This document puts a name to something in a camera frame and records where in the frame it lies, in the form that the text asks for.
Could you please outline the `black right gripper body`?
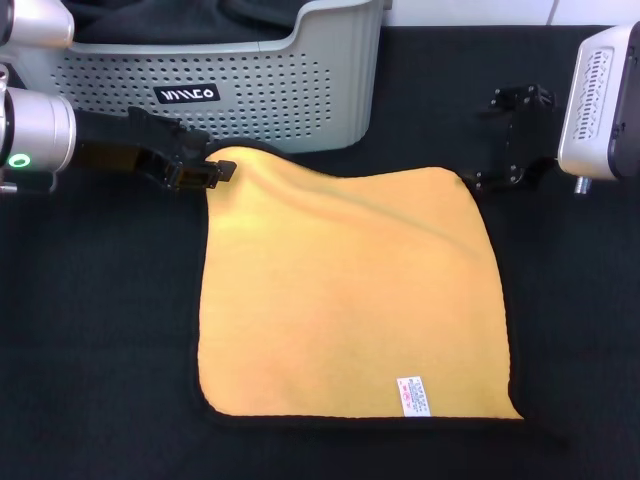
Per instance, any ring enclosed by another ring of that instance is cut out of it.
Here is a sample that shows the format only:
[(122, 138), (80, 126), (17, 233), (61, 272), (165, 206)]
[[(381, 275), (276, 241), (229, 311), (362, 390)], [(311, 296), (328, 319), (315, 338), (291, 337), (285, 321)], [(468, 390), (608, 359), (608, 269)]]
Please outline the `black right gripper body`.
[(555, 159), (560, 135), (560, 108), (524, 106), (515, 110), (507, 129), (506, 160)]

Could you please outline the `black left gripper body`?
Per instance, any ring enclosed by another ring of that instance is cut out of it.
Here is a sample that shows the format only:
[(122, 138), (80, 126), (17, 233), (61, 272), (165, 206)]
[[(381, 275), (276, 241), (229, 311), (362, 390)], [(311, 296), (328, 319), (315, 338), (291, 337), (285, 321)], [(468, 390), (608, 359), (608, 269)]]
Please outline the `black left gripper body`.
[(180, 122), (131, 107), (125, 116), (77, 111), (75, 168), (144, 175), (166, 184)]

